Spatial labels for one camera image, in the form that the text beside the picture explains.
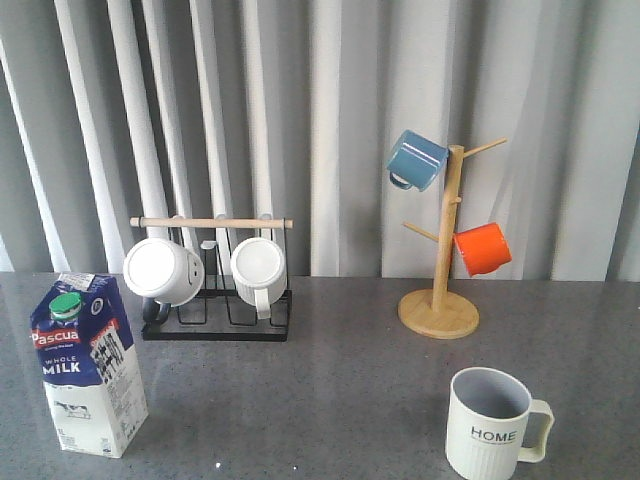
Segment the blue white milk carton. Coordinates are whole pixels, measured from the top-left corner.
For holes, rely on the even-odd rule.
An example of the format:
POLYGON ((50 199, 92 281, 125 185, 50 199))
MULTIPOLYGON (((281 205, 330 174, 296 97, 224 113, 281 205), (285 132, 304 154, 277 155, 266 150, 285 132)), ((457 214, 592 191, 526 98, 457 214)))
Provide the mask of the blue white milk carton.
POLYGON ((121 457, 148 408, 116 279, 61 274, 31 314, 31 338, 61 448, 121 457))

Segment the white ribbed mug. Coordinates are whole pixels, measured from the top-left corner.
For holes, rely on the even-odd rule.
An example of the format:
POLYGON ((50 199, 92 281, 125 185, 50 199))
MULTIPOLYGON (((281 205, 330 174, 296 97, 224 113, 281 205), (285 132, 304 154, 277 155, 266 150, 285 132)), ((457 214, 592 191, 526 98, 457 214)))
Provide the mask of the white ribbed mug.
POLYGON ((271 305, 286 289, 282 249, 266 238, 244 240, 232 253, 231 270, 240 298, 255 308, 258 319, 269 319, 271 305))

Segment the blue enamel mug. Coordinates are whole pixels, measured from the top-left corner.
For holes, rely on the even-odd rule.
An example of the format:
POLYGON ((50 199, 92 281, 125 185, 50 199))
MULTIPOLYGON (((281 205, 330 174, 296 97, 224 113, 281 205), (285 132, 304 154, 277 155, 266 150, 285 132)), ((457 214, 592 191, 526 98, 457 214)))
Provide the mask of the blue enamel mug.
POLYGON ((390 182, 403 190, 425 191, 449 157, 449 150, 423 136, 405 130, 391 150, 386 169, 390 182))

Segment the wooden mug tree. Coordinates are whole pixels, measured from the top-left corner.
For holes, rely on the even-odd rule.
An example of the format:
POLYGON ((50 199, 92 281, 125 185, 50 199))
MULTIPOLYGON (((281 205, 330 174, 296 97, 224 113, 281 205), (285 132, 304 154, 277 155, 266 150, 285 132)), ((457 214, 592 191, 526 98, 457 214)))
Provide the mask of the wooden mug tree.
POLYGON ((404 326, 430 338, 452 340, 472 334, 479 325, 479 312, 466 298, 448 290, 452 262, 453 234, 458 205, 463 162, 466 158, 505 143, 501 137, 471 150, 460 145, 449 147, 443 197, 441 201, 438 244, 433 286, 404 295, 398 303, 397 314, 404 326))

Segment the white smiley mug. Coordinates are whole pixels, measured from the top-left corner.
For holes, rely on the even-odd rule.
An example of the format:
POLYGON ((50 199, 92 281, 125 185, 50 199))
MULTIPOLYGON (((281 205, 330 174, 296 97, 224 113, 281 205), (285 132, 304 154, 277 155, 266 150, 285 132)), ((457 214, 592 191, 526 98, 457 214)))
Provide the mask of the white smiley mug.
POLYGON ((205 280, 200 256, 162 238, 136 243, 124 260, 126 285, 143 298, 143 320, 162 324, 172 307, 191 301, 205 280))

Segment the orange enamel mug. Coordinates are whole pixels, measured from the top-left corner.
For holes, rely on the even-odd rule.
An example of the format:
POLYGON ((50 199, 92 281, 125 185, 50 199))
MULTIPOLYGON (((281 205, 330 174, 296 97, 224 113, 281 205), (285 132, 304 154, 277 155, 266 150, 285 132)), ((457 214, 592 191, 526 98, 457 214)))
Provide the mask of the orange enamel mug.
POLYGON ((512 261, 506 238, 495 222, 457 232, 453 240, 470 276, 489 274, 512 261))

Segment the grey white curtain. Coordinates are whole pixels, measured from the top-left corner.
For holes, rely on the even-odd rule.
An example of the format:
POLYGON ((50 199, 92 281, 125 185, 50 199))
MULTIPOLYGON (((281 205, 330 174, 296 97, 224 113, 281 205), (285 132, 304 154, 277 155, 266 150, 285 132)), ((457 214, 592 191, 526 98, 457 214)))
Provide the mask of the grey white curtain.
POLYGON ((131 217, 181 215, 293 220, 295 275, 428 277, 407 129, 505 139, 457 218, 502 227, 498 278, 638 279, 635 1, 5 1, 1 267, 117 272, 131 217))

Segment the cream HOME mug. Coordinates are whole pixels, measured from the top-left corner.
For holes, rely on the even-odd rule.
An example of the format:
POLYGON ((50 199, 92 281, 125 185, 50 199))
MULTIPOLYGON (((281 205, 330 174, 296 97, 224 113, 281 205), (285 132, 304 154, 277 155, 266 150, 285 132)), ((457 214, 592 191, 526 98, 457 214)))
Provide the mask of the cream HOME mug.
POLYGON ((549 404, 517 378, 465 368, 450 382, 446 458, 465 479, 510 479, 518 463, 545 458, 554 422, 549 404))

